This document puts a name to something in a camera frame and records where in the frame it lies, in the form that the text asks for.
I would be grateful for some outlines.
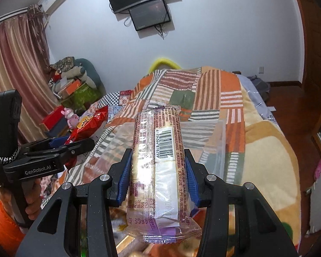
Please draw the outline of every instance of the wooden floor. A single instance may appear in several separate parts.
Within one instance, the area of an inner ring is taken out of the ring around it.
[[[299,254],[304,256],[319,233],[305,237],[309,229],[310,199],[304,192],[314,183],[314,170],[320,159],[319,151],[312,140],[314,128],[321,106],[306,95],[298,86],[272,87],[268,106],[274,106],[273,112],[280,128],[296,153],[300,169],[300,190],[302,196],[302,239]]]

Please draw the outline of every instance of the barcode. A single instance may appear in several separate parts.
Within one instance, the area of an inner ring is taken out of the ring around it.
[[[165,130],[162,133],[159,133],[158,140],[158,158],[167,158],[174,157],[174,149],[173,149],[173,140],[172,140],[172,131]]]

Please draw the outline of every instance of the cable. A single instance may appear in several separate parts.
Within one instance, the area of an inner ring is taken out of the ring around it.
[[[123,24],[125,25],[125,27],[130,27],[130,26],[131,26],[132,19],[131,19],[130,23],[128,23],[128,24],[126,25],[126,21],[129,20],[129,19],[131,19],[131,16],[128,16],[128,17],[125,19],[125,21],[123,22]]]
[[[113,9],[112,9],[112,5],[110,4],[110,10],[114,13]],[[120,14],[130,14],[129,12],[118,12]]]
[[[162,27],[163,27],[163,24],[160,25],[160,24],[157,24],[154,26],[155,29],[159,32],[160,36],[162,37],[162,39],[164,39],[164,34],[163,34],[163,30],[162,30]]]
[[[164,40],[163,25],[164,25],[164,23],[165,23],[165,19],[166,19],[167,16],[168,16],[169,19],[171,20],[171,18],[170,18],[171,15],[169,15],[169,13],[167,12],[167,13],[165,14],[165,16],[164,16],[163,23],[157,24],[157,25],[154,26],[155,29],[158,31],[158,33],[160,34],[160,36],[162,37],[163,40]]]

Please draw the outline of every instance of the red box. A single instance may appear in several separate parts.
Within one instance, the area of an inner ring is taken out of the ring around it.
[[[64,115],[61,113],[61,111],[64,111],[64,106],[60,105],[57,108],[55,108],[54,111],[52,111],[49,115],[47,115],[41,122],[40,126],[45,130],[49,131],[52,129],[59,120],[64,117]]]

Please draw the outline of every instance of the wooden door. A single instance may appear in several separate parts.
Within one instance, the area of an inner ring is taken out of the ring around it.
[[[321,8],[315,0],[298,0],[304,32],[302,86],[321,106]]]

